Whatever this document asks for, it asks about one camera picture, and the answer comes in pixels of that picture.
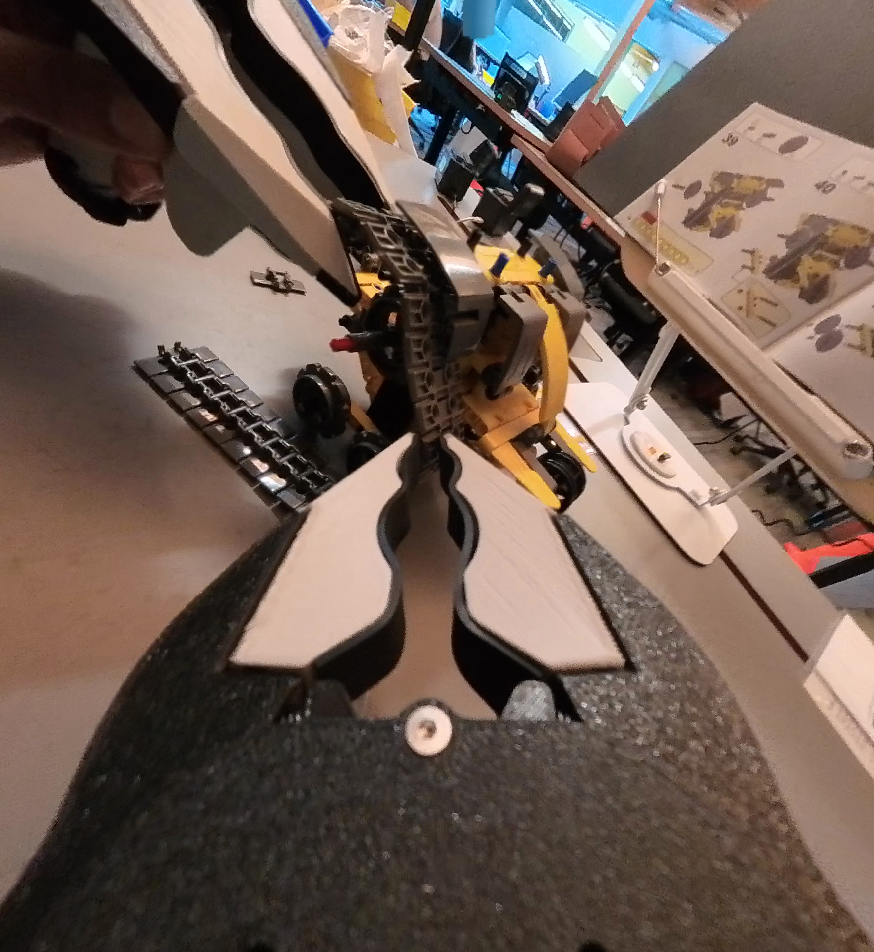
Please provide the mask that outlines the grey toy track strip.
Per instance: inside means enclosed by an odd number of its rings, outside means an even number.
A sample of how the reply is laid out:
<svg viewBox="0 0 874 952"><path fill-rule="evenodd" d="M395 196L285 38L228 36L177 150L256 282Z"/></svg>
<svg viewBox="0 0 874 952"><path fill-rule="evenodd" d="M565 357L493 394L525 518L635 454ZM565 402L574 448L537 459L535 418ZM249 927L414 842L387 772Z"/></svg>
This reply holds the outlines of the grey toy track strip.
<svg viewBox="0 0 874 952"><path fill-rule="evenodd" d="M436 255L416 225L402 213L335 199L331 214L348 254L393 292L402 321L429 324Z"/></svg>
<svg viewBox="0 0 874 952"><path fill-rule="evenodd" d="M211 349L159 345L132 368L272 512L300 512L336 485L293 428Z"/></svg>
<svg viewBox="0 0 874 952"><path fill-rule="evenodd" d="M406 327L400 355L411 404L411 432L425 443L447 435L465 438L463 373L446 357L440 323L429 320Z"/></svg>

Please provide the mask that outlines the white printed paper sheet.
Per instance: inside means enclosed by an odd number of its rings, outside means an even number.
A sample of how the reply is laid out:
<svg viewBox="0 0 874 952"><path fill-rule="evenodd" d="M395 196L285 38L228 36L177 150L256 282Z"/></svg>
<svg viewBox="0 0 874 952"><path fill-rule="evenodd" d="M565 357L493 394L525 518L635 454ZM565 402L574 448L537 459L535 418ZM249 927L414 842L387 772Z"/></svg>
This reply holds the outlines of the white printed paper sheet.
<svg viewBox="0 0 874 952"><path fill-rule="evenodd" d="M874 643L850 615L812 657L804 687L874 781Z"/></svg>

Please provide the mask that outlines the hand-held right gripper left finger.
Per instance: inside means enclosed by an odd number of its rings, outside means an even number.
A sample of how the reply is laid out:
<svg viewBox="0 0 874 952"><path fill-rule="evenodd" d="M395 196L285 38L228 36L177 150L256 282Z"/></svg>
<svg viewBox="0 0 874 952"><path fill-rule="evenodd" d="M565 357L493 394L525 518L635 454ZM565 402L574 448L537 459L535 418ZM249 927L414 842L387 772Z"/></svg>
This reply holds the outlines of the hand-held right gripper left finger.
<svg viewBox="0 0 874 952"><path fill-rule="evenodd" d="M417 439L407 434L311 504L280 548L229 663L351 700L394 671L405 643L396 550L409 530Z"/></svg>

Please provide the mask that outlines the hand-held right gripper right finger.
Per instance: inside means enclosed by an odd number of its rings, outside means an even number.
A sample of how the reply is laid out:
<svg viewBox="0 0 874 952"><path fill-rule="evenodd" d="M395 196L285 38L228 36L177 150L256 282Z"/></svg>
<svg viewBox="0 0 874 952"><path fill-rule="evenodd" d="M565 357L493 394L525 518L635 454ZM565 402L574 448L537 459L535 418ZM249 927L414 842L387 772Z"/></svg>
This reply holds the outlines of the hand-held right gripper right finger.
<svg viewBox="0 0 874 952"><path fill-rule="evenodd" d="M544 688L553 720L582 720L564 680L628 659L555 513L457 437L441 440L440 477L458 549L456 666L498 718L529 684Z"/></svg>

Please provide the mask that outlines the yellow toy brick vehicle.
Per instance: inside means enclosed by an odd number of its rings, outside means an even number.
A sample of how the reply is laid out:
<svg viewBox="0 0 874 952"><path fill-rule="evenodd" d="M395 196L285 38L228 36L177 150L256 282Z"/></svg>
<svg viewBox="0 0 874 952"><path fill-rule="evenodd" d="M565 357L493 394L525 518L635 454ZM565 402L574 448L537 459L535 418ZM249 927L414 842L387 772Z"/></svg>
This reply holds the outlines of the yellow toy brick vehicle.
<svg viewBox="0 0 874 952"><path fill-rule="evenodd" d="M403 202L436 255L429 316L443 327L445 353L463 373L466 446L558 512L582 494L595 470L594 453L559 422L569 388L569 351L586 324L583 292L558 245L528 227L515 248L491 244L443 208ZM410 430L411 404L400 355L403 330L396 296L349 258L360 303L340 320L345 334L332 351L358 356L369 398L361 409L328 367L300 369L293 406L323 438L354 435L353 471Z"/></svg>

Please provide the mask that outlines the dark grey divider panel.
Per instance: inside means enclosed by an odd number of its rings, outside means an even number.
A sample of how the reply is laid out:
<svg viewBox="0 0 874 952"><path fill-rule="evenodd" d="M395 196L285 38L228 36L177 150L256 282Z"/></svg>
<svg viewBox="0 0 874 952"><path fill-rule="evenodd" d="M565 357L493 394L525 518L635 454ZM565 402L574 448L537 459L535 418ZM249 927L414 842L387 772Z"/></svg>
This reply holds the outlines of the dark grey divider panel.
<svg viewBox="0 0 874 952"><path fill-rule="evenodd" d="M620 249L617 213L752 104L874 149L874 2L767 3L598 151L578 180ZM874 527L874 468L842 482L806 464Z"/></svg>

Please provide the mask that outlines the black computer monitor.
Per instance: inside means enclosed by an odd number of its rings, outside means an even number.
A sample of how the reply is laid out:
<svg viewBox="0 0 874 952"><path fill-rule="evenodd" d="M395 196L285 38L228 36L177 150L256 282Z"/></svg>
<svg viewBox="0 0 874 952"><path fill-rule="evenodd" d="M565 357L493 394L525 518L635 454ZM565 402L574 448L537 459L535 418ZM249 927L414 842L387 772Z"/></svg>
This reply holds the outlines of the black computer monitor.
<svg viewBox="0 0 874 952"><path fill-rule="evenodd" d="M494 101L502 108L523 113L534 95L550 88L549 67L543 56L529 54L517 59L504 54L491 84Z"/></svg>

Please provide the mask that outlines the white book stand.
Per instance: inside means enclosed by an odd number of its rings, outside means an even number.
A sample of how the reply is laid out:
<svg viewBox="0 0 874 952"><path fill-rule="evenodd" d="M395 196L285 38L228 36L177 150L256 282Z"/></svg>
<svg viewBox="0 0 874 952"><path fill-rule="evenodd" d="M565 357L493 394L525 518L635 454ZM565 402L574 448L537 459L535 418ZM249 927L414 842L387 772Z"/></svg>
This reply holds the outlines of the white book stand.
<svg viewBox="0 0 874 952"><path fill-rule="evenodd" d="M842 482L874 468L874 426L863 398L847 403L830 371L784 364L807 317L832 299L836 274L866 266L874 229L809 212L790 176L712 169L707 178L671 176L624 211L628 238L601 285L616 323L645 312L657 342L627 394L572 399L570 408L612 467L684 554L702 565L737 530L729 499L739 486L710 483L665 437L646 409L654 381L679 340L710 363L781 437L780 453L756 482L793 457Z"/></svg>

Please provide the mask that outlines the blue plastic bin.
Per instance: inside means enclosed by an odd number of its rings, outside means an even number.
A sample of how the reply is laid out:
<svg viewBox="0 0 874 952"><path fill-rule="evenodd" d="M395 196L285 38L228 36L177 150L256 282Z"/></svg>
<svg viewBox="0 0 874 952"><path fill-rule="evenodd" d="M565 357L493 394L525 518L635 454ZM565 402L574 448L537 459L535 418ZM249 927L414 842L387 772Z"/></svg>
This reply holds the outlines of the blue plastic bin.
<svg viewBox="0 0 874 952"><path fill-rule="evenodd" d="M327 22L319 6L314 1L302 0L296 1L296 3L312 25L312 30L314 30L321 46L326 49L333 35L333 28Z"/></svg>

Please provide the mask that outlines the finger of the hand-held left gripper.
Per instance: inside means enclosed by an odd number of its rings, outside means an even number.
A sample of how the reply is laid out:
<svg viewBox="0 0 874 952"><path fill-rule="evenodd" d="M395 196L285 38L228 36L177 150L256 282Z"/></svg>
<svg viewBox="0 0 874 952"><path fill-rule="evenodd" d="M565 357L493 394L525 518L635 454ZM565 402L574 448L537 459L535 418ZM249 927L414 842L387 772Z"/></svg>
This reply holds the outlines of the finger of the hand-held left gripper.
<svg viewBox="0 0 874 952"><path fill-rule="evenodd" d="M254 2L207 2L229 66L277 129L299 172L327 199L392 204L373 152L315 30L300 7L277 2L277 24L261 24Z"/></svg>
<svg viewBox="0 0 874 952"><path fill-rule="evenodd" d="M178 156L216 186L243 226L355 304L354 271L328 202L242 88L205 12L195 2L123 5L182 82L173 127Z"/></svg>

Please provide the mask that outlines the open instruction booklet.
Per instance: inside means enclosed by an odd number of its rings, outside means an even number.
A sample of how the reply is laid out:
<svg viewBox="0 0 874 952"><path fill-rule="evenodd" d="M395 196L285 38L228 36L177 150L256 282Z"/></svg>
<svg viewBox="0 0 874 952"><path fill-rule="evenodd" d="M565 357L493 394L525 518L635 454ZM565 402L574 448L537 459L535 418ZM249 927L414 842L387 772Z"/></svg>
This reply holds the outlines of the open instruction booklet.
<svg viewBox="0 0 874 952"><path fill-rule="evenodd" d="M752 104L616 220L874 450L874 149Z"/></svg>

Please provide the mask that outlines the red plastic object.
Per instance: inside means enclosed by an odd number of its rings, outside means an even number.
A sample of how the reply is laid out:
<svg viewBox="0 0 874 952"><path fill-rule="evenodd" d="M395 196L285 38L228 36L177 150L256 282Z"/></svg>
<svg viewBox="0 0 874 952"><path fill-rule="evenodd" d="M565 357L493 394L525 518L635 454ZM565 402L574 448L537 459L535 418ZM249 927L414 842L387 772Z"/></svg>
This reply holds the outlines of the red plastic object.
<svg viewBox="0 0 874 952"><path fill-rule="evenodd" d="M782 548L800 571L810 576L822 567L874 553L874 532L865 532L845 541L825 542L807 549L789 541Z"/></svg>

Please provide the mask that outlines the yellow storage bin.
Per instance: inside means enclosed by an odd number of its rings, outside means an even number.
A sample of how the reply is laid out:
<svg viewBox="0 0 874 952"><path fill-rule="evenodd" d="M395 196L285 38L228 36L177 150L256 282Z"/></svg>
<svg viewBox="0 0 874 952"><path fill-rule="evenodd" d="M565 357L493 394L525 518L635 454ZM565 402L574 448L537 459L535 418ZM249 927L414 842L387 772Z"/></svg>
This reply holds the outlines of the yellow storage bin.
<svg viewBox="0 0 874 952"><path fill-rule="evenodd" d="M335 43L328 46L331 62L348 91L360 126L380 141L399 148L398 136L385 118L383 103L375 89L372 75L353 62Z"/></svg>

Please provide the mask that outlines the brown cardboard box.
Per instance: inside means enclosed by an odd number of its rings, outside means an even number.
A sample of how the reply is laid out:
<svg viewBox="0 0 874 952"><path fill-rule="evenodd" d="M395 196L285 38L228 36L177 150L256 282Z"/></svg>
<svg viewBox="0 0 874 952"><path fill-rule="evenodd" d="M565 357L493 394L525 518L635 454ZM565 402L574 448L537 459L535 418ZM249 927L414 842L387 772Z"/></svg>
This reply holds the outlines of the brown cardboard box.
<svg viewBox="0 0 874 952"><path fill-rule="evenodd" d="M624 131L622 115L609 97L586 100L551 145L548 161L560 173L571 177Z"/></svg>

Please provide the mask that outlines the black power adapter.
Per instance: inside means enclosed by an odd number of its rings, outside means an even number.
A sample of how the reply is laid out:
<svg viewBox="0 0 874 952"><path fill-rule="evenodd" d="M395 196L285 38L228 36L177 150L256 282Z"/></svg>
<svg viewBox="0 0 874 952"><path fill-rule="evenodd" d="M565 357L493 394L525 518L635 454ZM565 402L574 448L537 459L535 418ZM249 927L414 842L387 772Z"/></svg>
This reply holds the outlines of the black power adapter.
<svg viewBox="0 0 874 952"><path fill-rule="evenodd" d="M435 165L434 183L437 193L452 204L461 202L475 178L472 161L451 149L442 154Z"/></svg>
<svg viewBox="0 0 874 952"><path fill-rule="evenodd" d="M490 237L501 237L518 222L526 222L536 214L545 198L545 190L527 183L514 193L503 187L487 186L474 209L479 227Z"/></svg>

